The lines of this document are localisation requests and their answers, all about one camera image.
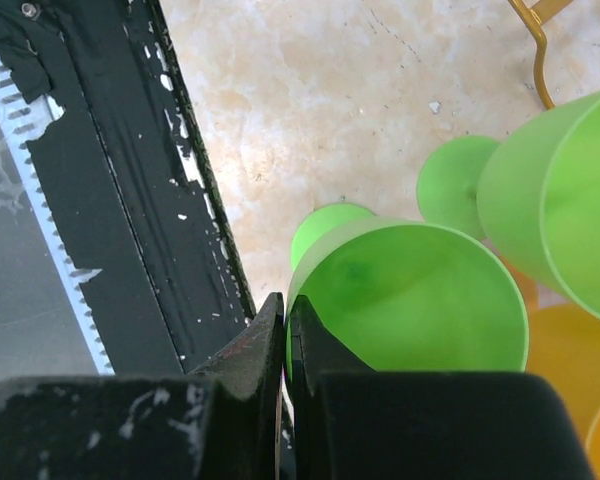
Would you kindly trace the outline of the green wine glass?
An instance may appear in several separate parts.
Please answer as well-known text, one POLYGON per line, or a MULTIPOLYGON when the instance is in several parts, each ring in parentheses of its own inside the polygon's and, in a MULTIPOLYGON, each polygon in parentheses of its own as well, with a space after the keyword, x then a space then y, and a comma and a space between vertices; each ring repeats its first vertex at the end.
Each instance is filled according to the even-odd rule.
POLYGON ((351 203, 310 213, 291 242, 288 300, 379 371, 521 372, 523 296, 480 241, 351 203))
POLYGON ((600 319, 600 91, 504 140, 435 149, 416 184, 422 217, 488 239, 526 276, 600 319))

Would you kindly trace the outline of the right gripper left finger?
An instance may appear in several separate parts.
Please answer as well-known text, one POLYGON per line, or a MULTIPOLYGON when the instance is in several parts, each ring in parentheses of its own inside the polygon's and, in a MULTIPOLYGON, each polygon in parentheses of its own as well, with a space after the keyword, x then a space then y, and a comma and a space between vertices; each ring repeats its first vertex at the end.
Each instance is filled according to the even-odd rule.
POLYGON ((0 479, 275 479, 284 304, 192 373, 0 382, 0 479))

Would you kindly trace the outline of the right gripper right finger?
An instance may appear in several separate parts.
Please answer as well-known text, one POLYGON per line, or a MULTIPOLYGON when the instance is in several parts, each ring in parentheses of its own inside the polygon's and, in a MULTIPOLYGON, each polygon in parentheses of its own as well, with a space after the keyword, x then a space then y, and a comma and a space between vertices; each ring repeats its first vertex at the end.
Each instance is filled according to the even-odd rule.
POLYGON ((379 372, 309 299, 287 318, 301 479, 591 479, 555 390, 508 372, 379 372))

